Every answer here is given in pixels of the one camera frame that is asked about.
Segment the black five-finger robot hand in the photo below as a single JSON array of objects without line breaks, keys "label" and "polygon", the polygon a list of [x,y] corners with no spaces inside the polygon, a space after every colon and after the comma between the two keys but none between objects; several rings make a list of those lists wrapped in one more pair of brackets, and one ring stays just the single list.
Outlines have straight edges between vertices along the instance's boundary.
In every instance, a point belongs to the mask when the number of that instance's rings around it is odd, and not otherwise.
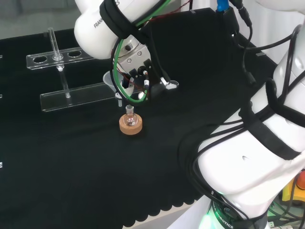
[{"label": "black five-finger robot hand", "polygon": [[170,80],[143,44],[129,43],[123,47],[119,43],[113,52],[112,80],[118,93],[133,105],[144,104],[179,86],[177,81]]}]

